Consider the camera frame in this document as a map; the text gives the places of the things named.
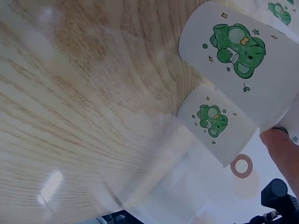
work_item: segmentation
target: frog drawing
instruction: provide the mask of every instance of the frog drawing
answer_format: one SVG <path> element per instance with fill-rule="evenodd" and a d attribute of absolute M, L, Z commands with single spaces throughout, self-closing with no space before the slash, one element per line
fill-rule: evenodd
<path fill-rule="evenodd" d="M 290 4 L 294 5 L 294 0 L 287 0 Z"/>
<path fill-rule="evenodd" d="M 221 63 L 232 63 L 235 73 L 241 78 L 250 78 L 266 55 L 264 42 L 252 37 L 242 24 L 233 26 L 218 24 L 213 27 L 210 43 L 218 49 Z"/>
<path fill-rule="evenodd" d="M 200 119 L 199 125 L 207 128 L 211 137 L 216 138 L 228 126 L 227 116 L 221 114 L 218 106 L 201 105 L 197 116 Z"/>
<path fill-rule="evenodd" d="M 268 9 L 279 18 L 285 25 L 289 25 L 291 22 L 291 15 L 287 11 L 284 10 L 280 3 L 268 3 Z"/>

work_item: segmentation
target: yellow bow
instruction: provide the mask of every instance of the yellow bow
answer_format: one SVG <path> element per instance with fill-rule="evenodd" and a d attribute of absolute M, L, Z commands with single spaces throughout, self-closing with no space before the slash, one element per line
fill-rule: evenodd
<path fill-rule="evenodd" d="M 240 41 L 240 43 L 245 46 L 248 41 L 249 41 L 249 39 L 247 37 L 243 37 L 243 39 Z"/>

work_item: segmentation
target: black device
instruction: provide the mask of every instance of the black device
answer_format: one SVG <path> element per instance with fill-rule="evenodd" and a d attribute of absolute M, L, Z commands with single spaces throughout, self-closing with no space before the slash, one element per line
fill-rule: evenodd
<path fill-rule="evenodd" d="M 288 194 L 288 187 L 284 181 L 272 180 L 262 190 L 261 204 L 275 210 L 263 216 L 256 216 L 245 224 L 299 224 L 297 198 Z"/>

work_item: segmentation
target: wood grain surface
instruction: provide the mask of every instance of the wood grain surface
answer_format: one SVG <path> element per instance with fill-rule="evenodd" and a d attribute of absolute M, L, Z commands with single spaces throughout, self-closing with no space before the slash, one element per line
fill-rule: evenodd
<path fill-rule="evenodd" d="M 178 41 L 202 2 L 1 1 L 0 223 L 129 208 L 175 166 L 194 140 L 178 108 L 204 82 Z"/>

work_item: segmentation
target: paper cup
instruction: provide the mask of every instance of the paper cup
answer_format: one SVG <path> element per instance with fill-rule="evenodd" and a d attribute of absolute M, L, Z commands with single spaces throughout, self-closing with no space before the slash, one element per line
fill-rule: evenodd
<path fill-rule="evenodd" d="M 255 124 L 222 92 L 204 85 L 188 95 L 177 117 L 224 167 L 256 130 Z"/>

